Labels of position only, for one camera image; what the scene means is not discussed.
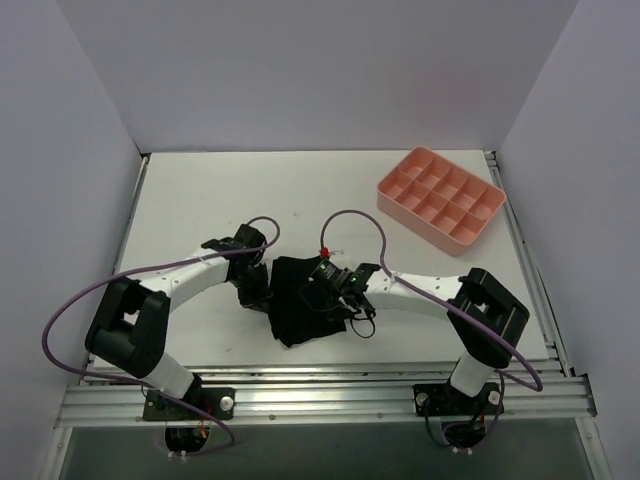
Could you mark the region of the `black underwear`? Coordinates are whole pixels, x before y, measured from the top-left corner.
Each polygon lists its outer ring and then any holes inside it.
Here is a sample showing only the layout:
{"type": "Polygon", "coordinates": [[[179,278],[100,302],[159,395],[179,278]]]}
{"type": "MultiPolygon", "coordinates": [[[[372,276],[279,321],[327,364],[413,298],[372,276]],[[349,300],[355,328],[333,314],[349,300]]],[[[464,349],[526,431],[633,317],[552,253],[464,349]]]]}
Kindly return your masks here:
{"type": "Polygon", "coordinates": [[[272,263],[268,318],[273,337],[287,348],[346,331],[344,321],[327,318],[322,290],[305,287],[320,260],[280,256],[272,263]]]}

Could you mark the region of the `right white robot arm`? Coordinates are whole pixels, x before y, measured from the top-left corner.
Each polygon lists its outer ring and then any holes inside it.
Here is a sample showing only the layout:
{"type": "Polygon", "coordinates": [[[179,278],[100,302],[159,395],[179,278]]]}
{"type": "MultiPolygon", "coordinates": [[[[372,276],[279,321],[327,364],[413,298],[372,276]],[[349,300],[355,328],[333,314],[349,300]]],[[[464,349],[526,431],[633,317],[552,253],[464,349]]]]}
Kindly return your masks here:
{"type": "Polygon", "coordinates": [[[530,318],[520,300],[477,267],[461,276],[430,277],[368,263],[350,270],[322,259],[307,286],[314,293],[310,308],[328,317],[373,319],[385,310],[449,321],[464,351],[443,391],[447,406],[459,413],[475,406],[484,384],[509,365],[530,318]]]}

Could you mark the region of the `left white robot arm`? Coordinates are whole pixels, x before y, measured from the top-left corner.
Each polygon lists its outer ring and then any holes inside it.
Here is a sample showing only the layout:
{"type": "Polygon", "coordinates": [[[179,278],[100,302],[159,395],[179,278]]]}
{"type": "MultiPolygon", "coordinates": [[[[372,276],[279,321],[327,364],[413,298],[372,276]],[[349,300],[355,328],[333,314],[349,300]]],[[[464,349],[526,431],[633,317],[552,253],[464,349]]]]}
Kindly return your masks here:
{"type": "Polygon", "coordinates": [[[266,313],[267,239],[249,224],[235,235],[211,239],[178,265],[108,283],[85,338],[86,349],[130,376],[167,394],[165,405],[179,419],[202,405],[201,379],[165,352],[170,314],[205,290],[237,289],[240,305],[266,313]]]}

